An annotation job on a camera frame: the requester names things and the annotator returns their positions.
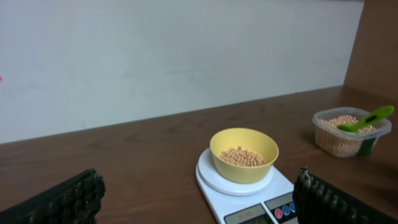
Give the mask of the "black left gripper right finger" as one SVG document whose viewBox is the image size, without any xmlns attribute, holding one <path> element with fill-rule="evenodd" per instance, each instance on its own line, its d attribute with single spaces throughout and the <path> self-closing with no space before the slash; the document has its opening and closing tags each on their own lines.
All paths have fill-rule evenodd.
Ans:
<svg viewBox="0 0 398 224">
<path fill-rule="evenodd" d="M 397 219 L 370 207 L 334 185 L 299 170 L 293 201 L 299 224 L 397 224 Z"/>
</svg>

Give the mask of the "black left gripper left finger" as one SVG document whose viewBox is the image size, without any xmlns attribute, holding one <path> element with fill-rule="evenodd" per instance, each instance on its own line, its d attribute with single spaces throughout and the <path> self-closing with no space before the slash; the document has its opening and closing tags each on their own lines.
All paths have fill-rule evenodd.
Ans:
<svg viewBox="0 0 398 224">
<path fill-rule="evenodd" d="M 106 192 L 94 169 L 47 189 L 1 212 L 2 224 L 95 224 Z"/>
</svg>

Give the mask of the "green plastic measuring scoop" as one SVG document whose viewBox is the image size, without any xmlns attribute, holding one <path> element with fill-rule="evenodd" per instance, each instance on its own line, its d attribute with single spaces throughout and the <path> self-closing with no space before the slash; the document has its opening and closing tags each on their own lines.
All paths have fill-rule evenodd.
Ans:
<svg viewBox="0 0 398 224">
<path fill-rule="evenodd" d="M 366 128 L 370 125 L 374 125 L 381 120 L 388 118 L 392 113 L 394 112 L 394 107 L 389 105 L 389 106 L 384 106 L 382 108 L 379 108 L 377 110 L 374 110 L 373 112 L 369 113 L 366 117 L 363 119 L 359 120 L 355 124 L 341 124 L 338 126 L 338 129 L 350 133 L 357 133 L 360 129 Z"/>
</svg>

